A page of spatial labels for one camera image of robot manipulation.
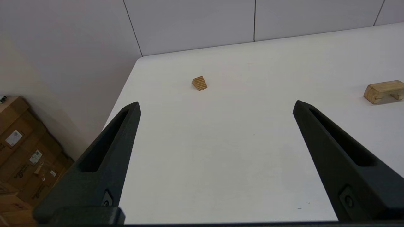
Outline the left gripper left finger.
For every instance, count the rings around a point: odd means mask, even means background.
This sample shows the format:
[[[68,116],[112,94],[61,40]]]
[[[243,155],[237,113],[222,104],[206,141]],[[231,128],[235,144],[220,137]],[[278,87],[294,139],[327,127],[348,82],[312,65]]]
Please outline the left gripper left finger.
[[[122,108],[34,209],[36,221],[123,221],[119,207],[140,105]]]

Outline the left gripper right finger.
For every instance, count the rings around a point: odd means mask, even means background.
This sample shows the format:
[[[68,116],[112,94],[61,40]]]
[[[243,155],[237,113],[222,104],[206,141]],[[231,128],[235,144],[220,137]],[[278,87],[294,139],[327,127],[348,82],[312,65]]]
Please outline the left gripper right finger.
[[[293,115],[339,221],[403,220],[403,177],[313,105]]]

